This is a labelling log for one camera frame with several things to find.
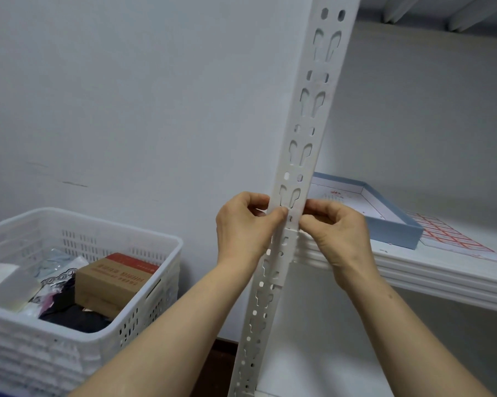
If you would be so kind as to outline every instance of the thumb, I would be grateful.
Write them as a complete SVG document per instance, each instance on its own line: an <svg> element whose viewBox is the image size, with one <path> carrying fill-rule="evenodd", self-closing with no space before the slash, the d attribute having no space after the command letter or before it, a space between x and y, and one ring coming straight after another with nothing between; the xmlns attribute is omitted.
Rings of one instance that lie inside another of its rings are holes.
<svg viewBox="0 0 497 397"><path fill-rule="evenodd" d="M330 225L315 219L311 214L304 214L300 218L300 229L311 235L315 241L318 241L327 231Z"/></svg>
<svg viewBox="0 0 497 397"><path fill-rule="evenodd" d="M270 214L264 217L267 226L271 227L271 232L274 232L276 228L285 220L289 209L286 207L277 207Z"/></svg>

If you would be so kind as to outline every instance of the dark floor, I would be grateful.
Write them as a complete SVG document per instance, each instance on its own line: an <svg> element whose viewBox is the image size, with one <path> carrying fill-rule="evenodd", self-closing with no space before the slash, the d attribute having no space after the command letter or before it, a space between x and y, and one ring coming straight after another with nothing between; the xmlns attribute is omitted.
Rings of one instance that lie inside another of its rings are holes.
<svg viewBox="0 0 497 397"><path fill-rule="evenodd" d="M191 397L226 397L236 358L237 343L216 340Z"/></svg>

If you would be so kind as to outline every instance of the black fabric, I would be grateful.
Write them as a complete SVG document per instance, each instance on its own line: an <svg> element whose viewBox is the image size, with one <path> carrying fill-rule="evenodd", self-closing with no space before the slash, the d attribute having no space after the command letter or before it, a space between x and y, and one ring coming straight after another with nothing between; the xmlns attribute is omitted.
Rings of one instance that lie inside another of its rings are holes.
<svg viewBox="0 0 497 397"><path fill-rule="evenodd" d="M83 333L95 333L106 328L111 320L96 312L84 312L74 303L75 275L65 283L63 290L54 295L53 305L39 317Z"/></svg>

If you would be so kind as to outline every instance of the white plastic basket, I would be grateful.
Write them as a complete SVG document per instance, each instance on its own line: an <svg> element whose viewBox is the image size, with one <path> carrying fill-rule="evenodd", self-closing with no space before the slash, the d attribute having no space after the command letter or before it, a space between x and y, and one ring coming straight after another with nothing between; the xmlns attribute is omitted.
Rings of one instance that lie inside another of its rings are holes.
<svg viewBox="0 0 497 397"><path fill-rule="evenodd" d="M0 262L37 264L52 248L93 262L120 252L159 266L122 312L92 334L0 309L0 391L66 395L177 300L182 240L55 208L0 222Z"/></svg>

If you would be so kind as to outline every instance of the white wall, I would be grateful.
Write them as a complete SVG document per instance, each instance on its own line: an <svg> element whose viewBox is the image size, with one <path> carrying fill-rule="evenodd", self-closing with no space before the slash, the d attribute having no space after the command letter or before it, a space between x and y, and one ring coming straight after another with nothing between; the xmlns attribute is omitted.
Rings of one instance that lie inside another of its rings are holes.
<svg viewBox="0 0 497 397"><path fill-rule="evenodd" d="M271 191L310 2L0 0L0 220L55 206L178 235L186 290L219 207Z"/></svg>
<svg viewBox="0 0 497 397"><path fill-rule="evenodd" d="M186 290L219 207L271 190L309 6L0 0L0 220L56 206L179 235ZM357 26L317 170L497 206L497 41L418 32Z"/></svg>
<svg viewBox="0 0 497 397"><path fill-rule="evenodd" d="M358 23L317 171L497 210L497 39Z"/></svg>

